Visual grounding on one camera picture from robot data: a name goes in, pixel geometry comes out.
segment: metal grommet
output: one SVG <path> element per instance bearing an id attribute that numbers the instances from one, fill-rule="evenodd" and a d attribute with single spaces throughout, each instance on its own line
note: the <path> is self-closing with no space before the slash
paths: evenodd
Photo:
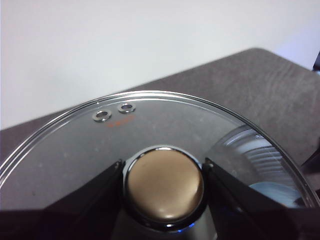
<path id="1" fill-rule="evenodd" d="M 136 109 L 136 105 L 132 102 L 125 102 L 118 105 L 118 111 L 122 114 L 128 114 L 133 112 Z"/>
<path id="2" fill-rule="evenodd" d="M 92 118 L 96 122 L 105 122 L 111 117 L 111 115 L 112 112 L 110 110 L 104 109 L 97 111 L 95 114 L 92 115 Z"/>

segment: gold knob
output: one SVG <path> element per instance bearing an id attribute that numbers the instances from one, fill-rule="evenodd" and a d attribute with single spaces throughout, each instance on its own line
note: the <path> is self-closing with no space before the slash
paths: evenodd
<path id="1" fill-rule="evenodd" d="M 146 217 L 168 223 L 189 216 L 203 196 L 203 178 L 196 163 L 166 148 L 142 155 L 128 174 L 130 198 Z"/>

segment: white wall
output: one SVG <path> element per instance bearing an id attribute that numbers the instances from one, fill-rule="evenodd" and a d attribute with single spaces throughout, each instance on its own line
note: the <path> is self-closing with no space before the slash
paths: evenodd
<path id="1" fill-rule="evenodd" d="M 308 69 L 319 0 L 2 0 L 1 129 L 260 47 Z"/>

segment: dark gray countertop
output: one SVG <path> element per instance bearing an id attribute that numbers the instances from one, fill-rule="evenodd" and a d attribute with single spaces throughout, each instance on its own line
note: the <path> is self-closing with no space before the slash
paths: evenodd
<path id="1" fill-rule="evenodd" d="M 249 49 L 128 91 L 164 90 L 227 107 L 260 126 L 302 164 L 320 137 L 320 76 L 263 49 Z M 61 112 L 0 132 L 1 161 Z"/>

